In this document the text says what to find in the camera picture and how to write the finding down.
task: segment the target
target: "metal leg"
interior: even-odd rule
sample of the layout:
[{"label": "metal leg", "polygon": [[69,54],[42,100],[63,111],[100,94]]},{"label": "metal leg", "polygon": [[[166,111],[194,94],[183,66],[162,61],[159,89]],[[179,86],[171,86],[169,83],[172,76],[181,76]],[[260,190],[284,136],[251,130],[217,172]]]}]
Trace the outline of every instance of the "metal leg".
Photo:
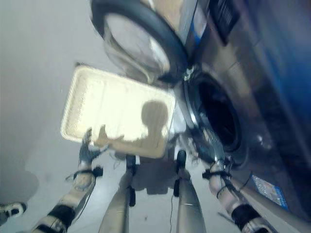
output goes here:
[{"label": "metal leg", "polygon": [[206,233],[200,202],[190,179],[179,180],[177,233]]},{"label": "metal leg", "polygon": [[115,193],[104,215],[99,233],[128,233],[128,212],[133,173],[127,171],[121,178],[119,189]]}]

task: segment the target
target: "black strap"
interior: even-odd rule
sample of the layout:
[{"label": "black strap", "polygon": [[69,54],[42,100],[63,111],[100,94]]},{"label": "black strap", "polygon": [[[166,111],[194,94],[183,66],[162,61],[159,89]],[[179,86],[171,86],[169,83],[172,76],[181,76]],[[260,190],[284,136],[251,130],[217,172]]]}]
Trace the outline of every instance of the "black strap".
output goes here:
[{"label": "black strap", "polygon": [[64,232],[63,230],[61,232],[57,232],[46,225],[39,225],[37,229],[45,233],[63,233]]},{"label": "black strap", "polygon": [[101,177],[103,176],[104,170],[102,167],[97,166],[96,168],[94,168],[93,170],[88,169],[88,170],[81,170],[81,171],[76,171],[73,175],[73,179],[76,179],[78,174],[84,174],[84,173],[91,173],[93,174],[93,176],[95,177]]},{"label": "black strap", "polygon": [[258,212],[249,204],[240,205],[231,214],[234,223],[242,231],[244,226],[251,220],[261,217]]},{"label": "black strap", "polygon": [[76,214],[69,206],[57,205],[48,213],[48,216],[53,216],[59,219],[66,226],[66,229],[68,229]]},{"label": "black strap", "polygon": [[209,180],[212,176],[221,176],[221,177],[232,177],[231,174],[225,171],[214,171],[210,172],[209,169],[205,170],[205,172],[202,174],[203,179]]}]

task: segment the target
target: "black clamp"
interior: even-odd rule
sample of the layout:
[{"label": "black clamp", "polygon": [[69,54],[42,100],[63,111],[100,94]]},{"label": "black clamp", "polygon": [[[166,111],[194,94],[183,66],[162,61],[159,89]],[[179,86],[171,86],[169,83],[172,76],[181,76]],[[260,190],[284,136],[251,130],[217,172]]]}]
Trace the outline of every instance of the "black clamp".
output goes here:
[{"label": "black clamp", "polygon": [[90,173],[92,174],[95,178],[97,177],[101,177],[104,174],[104,169],[100,166],[95,167],[93,170],[92,169],[87,169],[87,170],[80,170],[80,171],[76,171],[75,173],[71,174],[70,176],[66,177],[66,181],[73,181],[74,179],[76,179],[77,175],[79,174],[84,174],[84,173]]},{"label": "black clamp", "polygon": [[202,174],[203,179],[209,180],[212,176],[221,176],[221,177],[232,177],[231,174],[225,171],[214,171],[210,172],[209,169],[206,169],[205,172]]},{"label": "black clamp", "polygon": [[95,167],[93,170],[88,169],[88,170],[81,170],[81,171],[76,171],[73,175],[73,179],[76,179],[78,174],[84,174],[84,173],[91,173],[95,178],[97,177],[102,177],[104,174],[104,169],[100,166]]}]

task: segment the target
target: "door glass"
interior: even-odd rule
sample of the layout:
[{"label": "door glass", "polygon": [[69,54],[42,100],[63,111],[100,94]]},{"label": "door glass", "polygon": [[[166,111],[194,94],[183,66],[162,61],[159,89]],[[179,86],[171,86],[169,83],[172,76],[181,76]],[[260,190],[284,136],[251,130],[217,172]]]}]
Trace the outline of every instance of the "door glass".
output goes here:
[{"label": "door glass", "polygon": [[104,40],[117,54],[122,55],[122,66],[127,63],[147,75],[147,83],[153,83],[170,70],[170,62],[163,48],[141,26],[129,18],[117,14],[105,17]]}]

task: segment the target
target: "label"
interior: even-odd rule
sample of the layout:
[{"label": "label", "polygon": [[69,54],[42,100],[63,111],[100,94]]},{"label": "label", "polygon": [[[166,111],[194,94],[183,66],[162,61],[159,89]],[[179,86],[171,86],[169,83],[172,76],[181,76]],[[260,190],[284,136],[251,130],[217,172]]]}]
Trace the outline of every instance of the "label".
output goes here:
[{"label": "label", "polygon": [[210,0],[210,15],[218,30],[219,37],[226,45],[232,28],[238,21],[240,14],[232,0]]},{"label": "label", "polygon": [[271,201],[275,202],[276,204],[280,205],[284,209],[288,210],[286,201],[284,199],[283,193],[281,189],[273,184],[252,175],[252,179],[255,182],[257,191],[264,195],[265,197],[269,198]]}]

